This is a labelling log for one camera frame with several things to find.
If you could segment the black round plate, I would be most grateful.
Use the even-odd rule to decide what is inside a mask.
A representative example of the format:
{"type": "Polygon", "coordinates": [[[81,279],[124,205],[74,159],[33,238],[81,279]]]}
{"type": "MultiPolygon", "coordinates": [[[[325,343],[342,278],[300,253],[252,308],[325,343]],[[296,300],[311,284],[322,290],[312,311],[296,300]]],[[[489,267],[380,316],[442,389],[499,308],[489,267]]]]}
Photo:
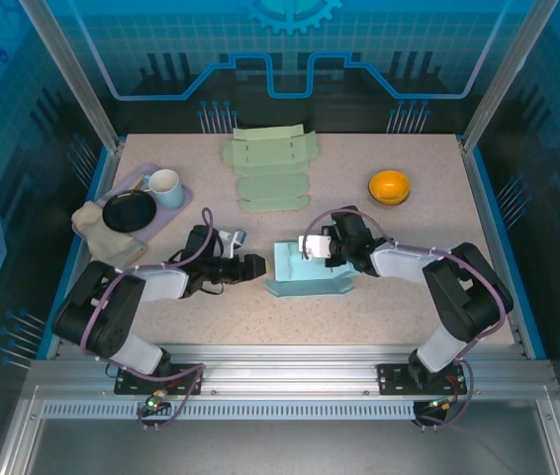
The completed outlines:
{"type": "Polygon", "coordinates": [[[104,224],[118,233],[132,233],[147,227],[155,218],[156,203],[146,192],[128,190],[110,198],[102,211],[104,224]]]}

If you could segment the light blue paper box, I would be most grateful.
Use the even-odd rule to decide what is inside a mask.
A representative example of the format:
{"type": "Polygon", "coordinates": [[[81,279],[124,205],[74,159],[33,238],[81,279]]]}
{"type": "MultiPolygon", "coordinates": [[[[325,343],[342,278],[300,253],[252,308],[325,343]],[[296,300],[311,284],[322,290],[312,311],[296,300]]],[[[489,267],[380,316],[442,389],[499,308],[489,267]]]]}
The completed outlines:
{"type": "Polygon", "coordinates": [[[265,284],[277,298],[345,295],[354,289],[357,274],[349,263],[326,267],[322,257],[304,259],[294,241],[274,243],[273,269],[265,284]]]}

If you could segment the power connector with LED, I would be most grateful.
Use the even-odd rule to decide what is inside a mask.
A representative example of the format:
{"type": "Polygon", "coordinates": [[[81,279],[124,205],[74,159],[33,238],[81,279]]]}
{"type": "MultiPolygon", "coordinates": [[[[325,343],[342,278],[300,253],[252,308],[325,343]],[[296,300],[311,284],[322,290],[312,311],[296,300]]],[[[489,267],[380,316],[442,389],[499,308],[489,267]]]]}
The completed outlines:
{"type": "Polygon", "coordinates": [[[457,395],[445,396],[443,398],[429,402],[426,406],[426,409],[430,412],[448,411],[457,402],[457,395]]]}
{"type": "Polygon", "coordinates": [[[166,390],[160,389],[154,391],[150,396],[146,398],[144,402],[144,409],[146,411],[149,411],[150,413],[154,413],[158,411],[161,408],[164,398],[166,396],[167,396],[166,390]]]}

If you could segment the yellow ceramic bowl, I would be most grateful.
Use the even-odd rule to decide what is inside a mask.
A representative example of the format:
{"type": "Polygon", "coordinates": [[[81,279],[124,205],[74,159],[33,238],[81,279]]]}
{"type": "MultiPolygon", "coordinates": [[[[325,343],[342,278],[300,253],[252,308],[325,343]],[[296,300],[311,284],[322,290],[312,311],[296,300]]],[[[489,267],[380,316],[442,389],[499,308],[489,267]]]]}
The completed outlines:
{"type": "Polygon", "coordinates": [[[376,173],[368,183],[371,197],[388,206],[397,206],[405,202],[411,193],[408,176],[397,170],[383,170],[376,173]]]}

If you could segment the light blue mug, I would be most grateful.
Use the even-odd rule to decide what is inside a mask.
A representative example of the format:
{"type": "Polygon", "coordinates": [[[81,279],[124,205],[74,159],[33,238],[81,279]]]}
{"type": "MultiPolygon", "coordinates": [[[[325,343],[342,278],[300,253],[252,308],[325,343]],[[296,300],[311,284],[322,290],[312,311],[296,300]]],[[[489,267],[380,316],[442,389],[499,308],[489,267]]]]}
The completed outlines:
{"type": "Polygon", "coordinates": [[[179,209],[184,202],[184,190],[179,175],[172,169],[159,169],[147,179],[147,186],[157,202],[166,209],[179,209]]]}

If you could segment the aluminium frame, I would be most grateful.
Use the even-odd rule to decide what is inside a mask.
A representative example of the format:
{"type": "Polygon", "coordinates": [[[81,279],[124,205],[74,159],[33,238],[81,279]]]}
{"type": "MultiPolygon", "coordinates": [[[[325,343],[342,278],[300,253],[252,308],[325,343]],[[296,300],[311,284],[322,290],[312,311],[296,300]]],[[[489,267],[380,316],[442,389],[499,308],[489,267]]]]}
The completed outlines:
{"type": "MultiPolygon", "coordinates": [[[[62,76],[106,145],[106,173],[117,169],[122,145],[115,140],[110,121],[96,100],[83,69],[62,33],[46,0],[20,0],[62,76]]],[[[535,0],[489,91],[477,108],[459,143],[464,168],[473,193],[492,260],[511,289],[516,282],[508,252],[493,215],[488,178],[476,145],[514,80],[517,67],[531,51],[552,14],[557,0],[535,0]]],[[[535,356],[535,336],[527,327],[523,300],[515,303],[515,320],[523,353],[509,349],[483,349],[471,354],[474,379],[469,394],[474,402],[525,399],[537,410],[541,433],[538,445],[545,452],[548,469],[560,475],[560,387],[551,363],[535,356]]],[[[376,400],[379,361],[401,362],[402,345],[177,345],[179,358],[208,363],[209,390],[205,401],[368,401],[376,400]]],[[[48,401],[109,402],[122,397],[97,393],[98,363],[91,357],[69,360],[45,358],[35,362],[16,406],[0,452],[0,475],[31,475],[39,457],[41,410],[48,401]]]]}

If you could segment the green flat paper box sheet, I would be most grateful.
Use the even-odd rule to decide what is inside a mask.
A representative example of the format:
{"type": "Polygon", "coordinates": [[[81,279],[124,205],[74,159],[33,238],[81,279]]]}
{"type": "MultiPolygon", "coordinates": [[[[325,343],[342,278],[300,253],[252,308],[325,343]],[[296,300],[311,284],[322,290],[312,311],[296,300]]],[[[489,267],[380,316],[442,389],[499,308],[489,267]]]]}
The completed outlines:
{"type": "Polygon", "coordinates": [[[234,129],[232,140],[237,143],[261,143],[263,141],[294,139],[302,136],[304,133],[304,126],[302,124],[267,128],[234,129]]]}

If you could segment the beige cloth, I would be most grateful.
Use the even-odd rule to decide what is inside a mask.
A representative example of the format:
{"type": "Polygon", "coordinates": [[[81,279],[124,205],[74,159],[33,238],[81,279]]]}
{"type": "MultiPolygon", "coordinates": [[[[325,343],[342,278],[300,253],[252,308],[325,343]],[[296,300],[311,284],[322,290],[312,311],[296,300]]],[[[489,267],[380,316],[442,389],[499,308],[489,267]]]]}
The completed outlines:
{"type": "Polygon", "coordinates": [[[145,243],[108,228],[103,220],[103,209],[92,201],[85,202],[76,210],[71,222],[95,260],[116,268],[127,268],[147,252],[145,243]]]}

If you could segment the purple plastic tray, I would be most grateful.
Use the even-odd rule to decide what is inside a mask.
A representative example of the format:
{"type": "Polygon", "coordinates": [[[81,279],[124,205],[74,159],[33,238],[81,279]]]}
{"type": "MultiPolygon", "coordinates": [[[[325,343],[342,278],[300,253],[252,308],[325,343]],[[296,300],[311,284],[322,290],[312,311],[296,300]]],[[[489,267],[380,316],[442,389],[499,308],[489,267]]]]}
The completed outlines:
{"type": "Polygon", "coordinates": [[[133,238],[136,238],[142,242],[149,242],[152,238],[154,238],[166,225],[168,225],[171,221],[173,221],[192,201],[192,191],[187,187],[183,186],[184,190],[184,202],[179,209],[171,210],[166,209],[161,206],[153,194],[150,192],[147,186],[147,179],[148,177],[155,171],[163,169],[159,165],[154,163],[145,163],[140,165],[131,173],[129,173],[125,178],[122,179],[120,183],[115,185],[108,193],[106,193],[102,198],[97,201],[97,205],[100,208],[104,208],[105,203],[112,198],[114,195],[118,193],[122,193],[128,190],[131,190],[131,186],[135,183],[138,177],[143,174],[145,176],[144,184],[141,191],[148,193],[156,203],[156,215],[153,221],[145,228],[132,232],[132,233],[123,233],[129,234],[133,238]]]}

